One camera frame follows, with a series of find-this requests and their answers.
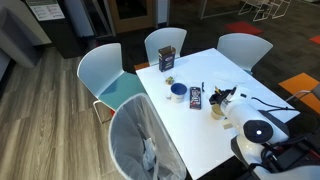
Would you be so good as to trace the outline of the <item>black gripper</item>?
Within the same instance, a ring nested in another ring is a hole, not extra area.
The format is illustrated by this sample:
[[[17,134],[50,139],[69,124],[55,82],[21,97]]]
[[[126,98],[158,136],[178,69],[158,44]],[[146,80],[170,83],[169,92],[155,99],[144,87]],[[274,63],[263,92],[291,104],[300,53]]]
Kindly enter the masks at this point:
[[[233,93],[233,89],[220,90],[221,94],[218,94],[214,91],[214,94],[209,98],[209,103],[211,105],[221,104],[221,102],[230,94]]]

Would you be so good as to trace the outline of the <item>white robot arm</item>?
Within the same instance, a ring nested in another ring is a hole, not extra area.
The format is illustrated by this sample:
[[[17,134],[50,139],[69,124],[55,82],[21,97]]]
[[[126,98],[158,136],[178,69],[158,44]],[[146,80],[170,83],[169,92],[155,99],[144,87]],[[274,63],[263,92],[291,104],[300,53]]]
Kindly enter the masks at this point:
[[[231,149],[250,174],[258,180],[319,180],[319,144],[312,140],[319,128],[292,137],[283,121],[255,108],[252,99],[241,86],[217,88],[209,99],[237,130]]]

